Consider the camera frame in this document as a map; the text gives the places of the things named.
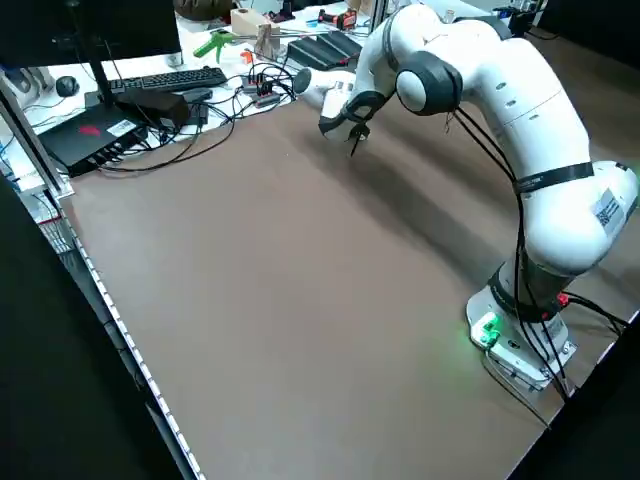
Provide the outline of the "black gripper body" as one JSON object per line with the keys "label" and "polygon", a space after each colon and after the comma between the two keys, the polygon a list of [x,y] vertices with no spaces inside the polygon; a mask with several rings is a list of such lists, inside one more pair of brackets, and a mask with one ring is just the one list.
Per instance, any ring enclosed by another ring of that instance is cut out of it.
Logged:
{"label": "black gripper body", "polygon": [[387,101],[388,97],[377,91],[357,93],[344,104],[344,120],[352,126],[366,126]]}

